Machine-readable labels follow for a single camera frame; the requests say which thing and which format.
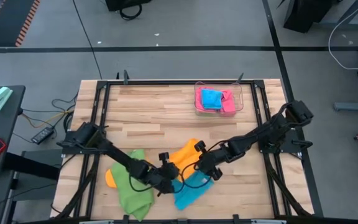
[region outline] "wooden tabletop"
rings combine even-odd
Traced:
[[[264,81],[270,110],[275,114],[285,103],[283,88],[279,79]],[[97,80],[81,82],[71,125],[73,130],[82,122],[90,120],[96,82]],[[159,153],[175,152],[191,138],[203,140],[208,147],[217,141],[243,135],[256,128],[257,120],[249,85],[242,85],[242,93],[244,109],[233,118],[222,118],[195,114],[194,85],[114,85],[110,89],[106,115],[106,125],[109,126],[106,128],[107,138],[126,152],[145,149],[148,160],[159,166]],[[262,102],[262,97],[258,94],[259,101]],[[96,124],[100,119],[101,110],[98,111]],[[281,154],[280,157],[288,189],[305,210],[313,213],[301,161],[288,154]],[[57,210],[62,210],[77,190],[82,161],[83,156],[77,155],[62,169],[53,201]],[[101,156],[92,219],[120,220],[124,215],[117,190],[109,188],[104,180],[105,172],[113,163],[110,157]],[[204,195],[184,211],[176,209],[172,194],[161,195],[155,197],[155,204],[145,219],[215,219],[232,218],[233,214],[239,214],[240,218],[273,218],[264,160],[257,144],[243,158],[219,167],[223,171],[221,179],[215,181]],[[283,214],[281,193],[277,186],[276,191]],[[82,215],[85,214],[87,198],[88,192],[85,192]]]

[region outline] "cyan towel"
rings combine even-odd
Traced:
[[[201,171],[196,171],[189,178],[185,180],[186,184],[190,186],[200,186],[208,181],[209,176],[203,174]],[[173,188],[175,191],[180,190],[183,183],[175,179],[172,181]],[[179,192],[174,194],[175,196],[175,205],[179,210],[184,210],[187,206],[191,205],[195,200],[202,196],[214,182],[210,180],[205,186],[198,189],[192,189],[187,186]]]
[[[222,92],[217,90],[202,89],[201,103],[204,109],[222,109]]]

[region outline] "black metal frame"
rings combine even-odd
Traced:
[[[131,81],[129,81],[129,85],[194,85],[198,81],[199,80],[131,80]],[[237,80],[204,80],[204,81],[206,81],[210,84],[232,84],[232,83],[236,82]],[[241,80],[239,83],[241,85],[250,85],[252,99],[254,102],[255,115],[257,118],[258,125],[261,125],[263,122],[262,122],[262,115],[260,114],[259,101],[258,101],[258,97],[257,97],[257,88],[260,89],[260,93],[262,95],[262,103],[263,103],[266,119],[270,119],[270,110],[269,110],[269,104],[267,102],[267,95],[266,95],[266,91],[265,91],[264,81],[263,80]],[[95,93],[94,103],[93,103],[92,116],[91,116],[91,122],[94,123],[96,121],[96,114],[98,112],[98,103],[99,103],[99,99],[100,99],[101,89],[105,88],[106,90],[104,92],[104,100],[103,100],[103,107],[102,107],[101,120],[100,120],[100,126],[105,126],[106,112],[107,112],[108,101],[109,101],[109,92],[110,92],[111,87],[114,85],[125,85],[125,84],[122,80],[114,80],[114,81],[101,80],[101,81],[97,82],[96,93]],[[263,157],[264,157],[265,163],[270,162],[268,153],[263,153]],[[280,177],[281,181],[284,182],[284,176],[283,176],[280,157],[278,154],[275,154],[274,157],[275,157],[275,165],[276,165],[276,170],[278,172],[278,176]],[[93,162],[96,163],[96,165],[98,166],[99,155],[94,156]],[[84,182],[84,179],[86,177],[86,170],[88,168],[88,163],[89,163],[89,155],[84,155],[83,167],[81,169],[80,183]],[[272,180],[272,178],[269,175],[267,175],[267,179],[268,179],[268,186],[269,186],[269,192],[270,192],[270,199],[272,201],[273,214],[275,217],[277,217],[280,215],[280,210],[278,207],[274,181]],[[89,188],[89,195],[88,195],[88,201],[86,204],[86,214],[85,214],[85,217],[88,217],[88,218],[90,218],[91,212],[92,212],[95,185],[96,185],[96,176],[94,176],[92,178],[91,183],[90,183],[90,188]],[[285,215],[289,216],[289,215],[291,215],[290,205],[288,203],[288,200],[284,197],[284,195],[282,195],[282,197],[283,197],[283,201],[284,201]],[[74,218],[79,217],[80,208],[81,208],[81,199],[76,204],[75,212],[73,214]],[[249,222],[249,220],[250,219],[246,219],[246,220],[239,219],[240,222]],[[168,221],[171,222],[172,220],[144,220],[144,222],[146,222],[146,223],[162,223],[162,222],[168,222]],[[233,220],[220,220],[220,219],[219,220],[198,220],[198,222],[233,223]]]

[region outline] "clear plastic container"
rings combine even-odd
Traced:
[[[203,108],[201,102],[201,90],[212,89],[224,92],[223,101],[233,101],[229,103],[223,103],[223,108],[220,110],[206,110]],[[196,114],[199,116],[226,116],[232,117],[236,113],[243,109],[244,104],[242,100],[242,88],[239,83],[232,83],[228,85],[224,84],[207,84],[203,82],[196,82],[194,86],[194,106],[196,108]]]

